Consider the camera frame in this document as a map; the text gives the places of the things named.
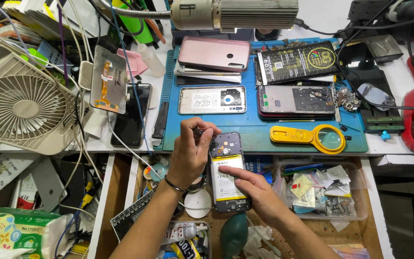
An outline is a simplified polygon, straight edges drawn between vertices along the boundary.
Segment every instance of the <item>fan grille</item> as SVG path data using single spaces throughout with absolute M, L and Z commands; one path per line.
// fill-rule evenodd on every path
M 23 141 L 43 136 L 63 120 L 66 100 L 54 82 L 42 77 L 0 78 L 0 139 Z

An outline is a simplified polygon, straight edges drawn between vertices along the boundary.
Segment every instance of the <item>man's hand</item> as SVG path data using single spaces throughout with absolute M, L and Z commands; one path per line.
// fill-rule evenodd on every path
M 200 138 L 193 134 L 196 127 L 204 131 Z M 220 133 L 221 129 L 199 117 L 181 121 L 180 136 L 175 140 L 167 179 L 186 190 L 204 171 L 212 136 Z
M 276 224 L 281 221 L 283 212 L 288 208 L 262 175 L 226 165 L 219 166 L 218 170 L 237 177 L 235 180 L 237 188 L 252 198 L 253 210 L 260 219 L 270 227 L 277 227 Z

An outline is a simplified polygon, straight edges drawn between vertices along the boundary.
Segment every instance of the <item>blue silicone mat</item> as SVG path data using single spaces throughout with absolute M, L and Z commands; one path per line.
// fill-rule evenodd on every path
M 332 41 L 337 42 L 336 39 L 320 39 L 307 38 L 298 39 L 299 41 L 306 41 L 308 43 Z M 283 41 L 255 41 L 251 42 L 252 48 L 262 47 L 264 45 L 279 46 L 283 45 Z M 180 47 L 175 47 L 175 50 L 169 50 L 167 53 L 166 75 L 164 77 L 164 85 L 162 89 L 161 102 L 168 101 L 168 117 L 166 130 L 164 132 L 164 139 L 158 147 L 154 150 L 173 151 L 173 144 L 175 139 L 180 135 L 180 122 L 182 120 L 193 117 L 193 115 L 180 115 L 178 113 L 178 101 L 180 96 L 181 86 L 176 84 L 176 76 L 173 74 L 173 68 L 178 56 Z M 368 151 L 367 140 L 363 132 L 361 116 L 359 112 L 347 112 L 342 107 L 339 109 L 341 114 L 341 122 L 337 123 L 335 119 L 331 120 L 316 120 L 315 122 L 284 122 L 278 121 L 264 121 L 258 117 L 257 104 L 257 90 L 255 89 L 255 65 L 251 55 L 248 63 L 247 71 L 242 73 L 242 83 L 240 85 L 246 88 L 246 103 L 247 111 L 243 114 L 213 114 L 200 116 L 204 121 L 210 121 L 218 126 L 223 132 L 237 131 L 241 134 L 242 148 L 244 152 L 302 152 L 302 153 L 318 153 L 319 151 L 311 145 L 302 144 L 287 144 L 274 143 L 270 139 L 270 129 L 272 126 L 284 126 L 305 130 L 312 130 L 321 124 L 329 124 L 340 128 L 344 125 L 348 128 L 343 131 L 344 135 L 352 137 L 351 141 L 346 141 L 344 153 L 363 153 Z M 343 85 L 335 84 L 339 89 Z

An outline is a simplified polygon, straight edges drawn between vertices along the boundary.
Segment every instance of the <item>pink phone case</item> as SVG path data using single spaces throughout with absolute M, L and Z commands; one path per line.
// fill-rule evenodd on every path
M 248 41 L 186 36 L 181 43 L 178 62 L 187 66 L 244 72 L 249 56 Z

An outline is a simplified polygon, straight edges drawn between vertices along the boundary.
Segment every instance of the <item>magnifying lens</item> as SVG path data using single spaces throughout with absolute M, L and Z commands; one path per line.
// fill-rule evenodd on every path
M 313 130 L 273 126 L 270 138 L 279 143 L 312 144 L 320 152 L 330 155 L 340 153 L 346 146 L 341 130 L 328 124 L 319 125 Z

